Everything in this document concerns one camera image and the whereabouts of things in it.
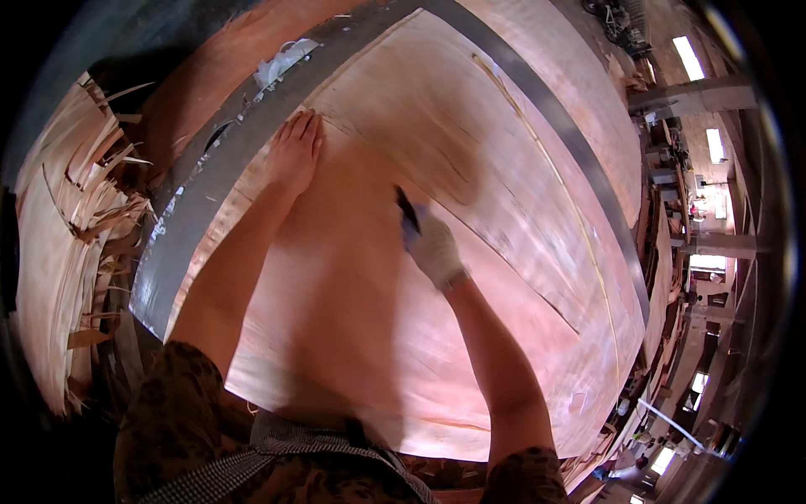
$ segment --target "white work glove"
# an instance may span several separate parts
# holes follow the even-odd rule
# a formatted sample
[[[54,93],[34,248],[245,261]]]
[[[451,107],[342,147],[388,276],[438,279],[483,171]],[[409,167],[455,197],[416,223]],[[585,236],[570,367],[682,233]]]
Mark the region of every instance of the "white work glove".
[[[420,231],[417,233],[408,219],[402,219],[405,248],[420,271],[426,274],[434,287],[445,292],[449,282],[466,273],[451,230],[434,217],[423,205],[415,205]]]

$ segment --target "stack of wood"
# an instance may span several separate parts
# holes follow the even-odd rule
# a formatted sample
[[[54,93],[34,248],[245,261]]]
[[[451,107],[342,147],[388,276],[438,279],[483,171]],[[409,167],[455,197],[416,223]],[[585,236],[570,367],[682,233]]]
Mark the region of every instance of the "stack of wood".
[[[121,254],[139,240],[150,203],[122,180],[146,161],[123,137],[103,92],[85,73],[31,147],[18,175],[17,322],[25,357],[56,414],[76,411],[92,381],[95,344],[121,314],[109,308]]]

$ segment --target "white plastic bag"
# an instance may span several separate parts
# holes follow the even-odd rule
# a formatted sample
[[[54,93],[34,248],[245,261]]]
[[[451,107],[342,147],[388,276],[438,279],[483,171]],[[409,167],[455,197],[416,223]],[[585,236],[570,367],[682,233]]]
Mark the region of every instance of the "white plastic bag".
[[[291,44],[291,47],[283,51],[283,48],[289,44]],[[257,65],[255,81],[260,87],[260,91],[265,89],[273,91],[274,81],[278,79],[282,81],[281,76],[286,70],[290,69],[318,46],[319,42],[311,39],[299,39],[297,42],[290,40],[280,46],[280,51],[268,63],[262,60]]]

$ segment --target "wood veneer sheet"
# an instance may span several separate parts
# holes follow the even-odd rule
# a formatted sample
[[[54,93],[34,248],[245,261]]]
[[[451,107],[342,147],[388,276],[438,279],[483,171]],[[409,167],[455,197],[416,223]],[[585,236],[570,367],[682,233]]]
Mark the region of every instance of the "wood veneer sheet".
[[[155,184],[233,91],[287,40],[296,40],[362,0],[264,0],[210,37],[160,84],[132,138],[154,163]],[[591,145],[628,226],[638,217],[638,136],[607,71],[548,0],[460,0],[501,36],[549,86]]]
[[[20,344],[55,414],[66,413],[65,396],[81,410],[82,398],[69,384],[86,391],[92,383],[90,345],[68,346],[71,333],[100,327],[108,282],[96,283],[98,264],[102,256],[113,262],[119,256],[103,254],[104,245],[131,233],[148,205],[106,178],[134,147],[103,161],[123,134],[103,100],[84,73],[31,147],[15,187]]]
[[[269,250],[230,391],[294,418],[354,414],[403,452],[486,460],[484,400],[450,307],[402,249],[397,183],[448,223],[523,346],[558,454],[596,438],[643,337],[637,296],[571,154],[501,74],[523,117],[515,113],[474,54],[492,68],[420,10],[305,102],[326,114],[326,145]],[[210,224],[169,330],[196,274],[265,185],[267,153],[268,144]]]

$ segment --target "pipe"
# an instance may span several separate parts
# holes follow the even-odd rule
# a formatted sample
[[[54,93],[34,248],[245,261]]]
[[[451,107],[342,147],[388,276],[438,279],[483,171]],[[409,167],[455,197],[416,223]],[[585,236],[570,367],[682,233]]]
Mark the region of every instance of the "pipe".
[[[711,452],[710,450],[706,449],[705,446],[703,446],[703,444],[700,441],[697,441],[697,439],[693,435],[689,434],[688,431],[686,431],[680,425],[678,425],[677,422],[675,422],[674,420],[670,419],[669,417],[667,417],[666,415],[661,413],[658,408],[652,406],[649,402],[646,402],[643,399],[638,398],[638,404],[646,406],[649,410],[651,410],[657,416],[659,416],[660,418],[662,418],[662,419],[666,420],[667,422],[669,422],[669,425],[671,425],[672,427],[674,427],[675,429],[680,431],[680,433],[682,433],[684,436],[689,438],[691,440],[691,442],[694,443],[695,445],[697,445],[698,447],[700,447],[700,450],[702,450],[703,452],[707,452],[707,453]]]

